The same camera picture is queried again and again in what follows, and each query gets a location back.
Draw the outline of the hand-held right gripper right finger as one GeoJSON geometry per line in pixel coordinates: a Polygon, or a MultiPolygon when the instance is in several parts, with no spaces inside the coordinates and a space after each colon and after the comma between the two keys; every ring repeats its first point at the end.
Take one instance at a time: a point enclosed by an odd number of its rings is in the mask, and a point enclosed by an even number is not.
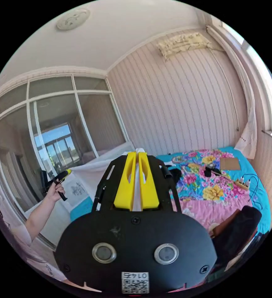
{"type": "Polygon", "coordinates": [[[141,210],[154,210],[159,207],[159,199],[147,153],[138,153],[141,210]]]}

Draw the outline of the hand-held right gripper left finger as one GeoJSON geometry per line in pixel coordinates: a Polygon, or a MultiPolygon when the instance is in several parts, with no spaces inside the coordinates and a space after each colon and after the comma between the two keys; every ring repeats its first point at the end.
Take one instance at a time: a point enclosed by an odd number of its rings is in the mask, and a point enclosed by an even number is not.
{"type": "Polygon", "coordinates": [[[125,164],[114,199],[117,209],[132,211],[135,190],[136,152],[129,152],[125,157],[125,164]]]}

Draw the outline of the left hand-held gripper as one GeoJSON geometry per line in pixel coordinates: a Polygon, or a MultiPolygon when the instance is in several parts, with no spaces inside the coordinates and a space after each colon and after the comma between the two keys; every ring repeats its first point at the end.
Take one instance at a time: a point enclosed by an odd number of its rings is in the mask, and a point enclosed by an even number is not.
{"type": "Polygon", "coordinates": [[[60,172],[57,176],[54,176],[51,180],[48,180],[47,172],[45,170],[41,170],[42,194],[46,196],[52,183],[58,184],[64,182],[66,177],[69,176],[71,172],[72,170],[67,169],[65,171],[60,172]]]}

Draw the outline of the person's left hand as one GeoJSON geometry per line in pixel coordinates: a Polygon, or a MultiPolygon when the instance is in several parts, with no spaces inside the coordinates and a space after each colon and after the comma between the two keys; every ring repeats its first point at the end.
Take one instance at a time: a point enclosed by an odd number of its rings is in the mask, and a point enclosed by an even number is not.
{"type": "Polygon", "coordinates": [[[65,190],[62,184],[58,181],[52,182],[51,186],[49,187],[45,199],[48,199],[53,202],[57,202],[59,199],[62,198],[61,194],[65,196],[65,190]]]}

